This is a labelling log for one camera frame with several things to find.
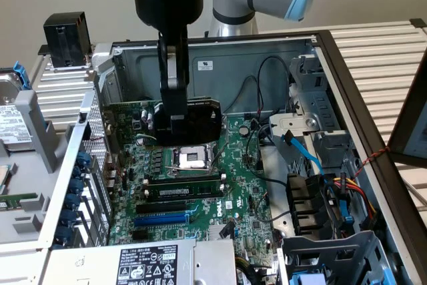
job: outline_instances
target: blue pcie slot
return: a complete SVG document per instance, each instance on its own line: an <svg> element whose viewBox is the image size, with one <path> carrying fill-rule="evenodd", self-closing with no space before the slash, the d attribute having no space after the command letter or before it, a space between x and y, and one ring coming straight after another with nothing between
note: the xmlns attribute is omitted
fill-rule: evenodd
<svg viewBox="0 0 427 285"><path fill-rule="evenodd" d="M189 214L174 213L155 216L138 217L133 221L135 227L167 225L167 224L188 224Z"/></svg>

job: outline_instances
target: wall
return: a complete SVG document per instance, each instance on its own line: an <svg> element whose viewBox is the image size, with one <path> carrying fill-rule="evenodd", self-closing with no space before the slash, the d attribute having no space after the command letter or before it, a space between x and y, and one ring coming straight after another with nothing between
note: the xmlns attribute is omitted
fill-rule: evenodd
<svg viewBox="0 0 427 285"><path fill-rule="evenodd" d="M209 29L212 0L189 28L190 36ZM133 0L0 0L0 66L19 59L30 69L39 46L45 43L44 21L56 12L85 11L93 43L124 39L153 39L157 33L137 17ZM260 31L406 20L427 21L427 0L315 0L302 23L257 14Z"/></svg>

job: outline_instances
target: green motherboard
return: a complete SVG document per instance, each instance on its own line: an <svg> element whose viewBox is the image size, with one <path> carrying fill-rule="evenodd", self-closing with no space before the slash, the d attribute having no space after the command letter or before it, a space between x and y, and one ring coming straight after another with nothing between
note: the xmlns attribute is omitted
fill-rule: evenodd
<svg viewBox="0 0 427 285"><path fill-rule="evenodd" d="M248 259L252 264L274 265L276 249L272 226L258 221L253 213L253 204L260 201L266 192L266 183L255 177L246 167L244 157L248 138L240 135L239 128L243 125L250 127L250 121L244 120L243 117L224 118L227 129L219 141L211 143L216 147L216 151L222 152L215 166L221 173L226 174L223 196L186 199L185 205L191 212L187 223L134 227L134 219L141 216L137 213L137 206L147 203L143 194L146 177L149 176L152 180L167 178L173 152L171 148L141 146L137 143L136 135L144 133L144 130L135 130L132 122L135 121L134 115L140 114L141 105L151 107L146 102L121 103L110 105L104 110L110 117L114 117L117 142L123 152L124 166L121 168L126 169L128 173L132 168L133 172L132 179L127 181L126 190L122 190L120 183L114 185L114 215L109 244L188 238L198 241L215 240L220 239L218 232L232 220L236 225L233 235L236 254ZM258 151L255 139L251 141L249 151L249 157L256 159ZM265 202L262 202L258 209L258 215L266 220L271 218L270 209ZM144 231L144 240L133 240L133 233L138 230Z"/></svg>

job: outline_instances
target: power supply label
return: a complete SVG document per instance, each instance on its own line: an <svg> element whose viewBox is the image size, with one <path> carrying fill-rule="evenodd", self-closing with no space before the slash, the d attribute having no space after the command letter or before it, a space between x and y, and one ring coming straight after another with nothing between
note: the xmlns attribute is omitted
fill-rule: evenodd
<svg viewBox="0 0 427 285"><path fill-rule="evenodd" d="M176 285L178 246L121 250L117 285Z"/></svg>
<svg viewBox="0 0 427 285"><path fill-rule="evenodd" d="M31 142L27 126L14 105L0 106L0 139L5 144Z"/></svg>

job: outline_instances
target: motherboard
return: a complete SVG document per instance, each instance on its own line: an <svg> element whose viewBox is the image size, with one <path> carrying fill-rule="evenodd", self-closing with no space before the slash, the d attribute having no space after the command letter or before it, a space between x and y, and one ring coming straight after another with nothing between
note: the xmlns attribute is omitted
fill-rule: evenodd
<svg viewBox="0 0 427 285"><path fill-rule="evenodd" d="M231 238L237 255L272 266L275 274L272 226L254 215L254 204L267 189L247 167L249 158L254 170L261 169L256 167L255 139L246 154L250 119L223 117L219 141L165 148L145 136L139 139L149 133L139 123L141 105L151 110L146 102L113 104L104 110L114 119L122 159L118 178L107 182L114 211L109 244ZM268 203L262 201L257 214L270 219Z"/></svg>

